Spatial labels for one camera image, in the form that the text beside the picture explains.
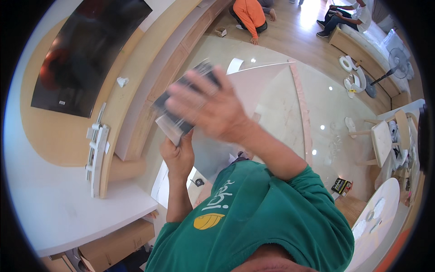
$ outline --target white shirt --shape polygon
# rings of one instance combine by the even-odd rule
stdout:
[[[358,2],[352,4],[352,7],[356,9],[355,13],[352,14],[352,19],[360,20],[362,23],[357,24],[358,31],[364,32],[368,29],[371,23],[371,14],[367,6],[361,7]]]

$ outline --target fan base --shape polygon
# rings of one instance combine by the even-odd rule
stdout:
[[[376,97],[376,88],[374,85],[373,86],[370,85],[373,83],[373,80],[371,80],[371,78],[368,75],[365,75],[365,81],[367,82],[366,87],[365,87],[365,92],[371,98],[375,98]]]

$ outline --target white cushion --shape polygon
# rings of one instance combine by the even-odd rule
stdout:
[[[373,142],[378,166],[382,167],[393,144],[387,122],[382,121],[371,128],[371,141]]]

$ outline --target pink wooden strip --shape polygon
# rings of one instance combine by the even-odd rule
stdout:
[[[305,144],[305,161],[308,165],[313,165],[313,156],[311,149],[313,146],[311,140],[311,129],[310,129],[310,116],[308,115],[307,101],[305,101],[304,90],[302,89],[301,77],[299,76],[296,63],[290,64],[291,73],[293,74],[294,84],[296,86],[296,93],[298,94],[299,108],[301,110],[302,116],[302,130],[304,132],[304,144]]]

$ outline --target tv screen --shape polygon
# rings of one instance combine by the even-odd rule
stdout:
[[[110,67],[151,11],[144,0],[84,0],[47,53],[31,106],[90,118]]]

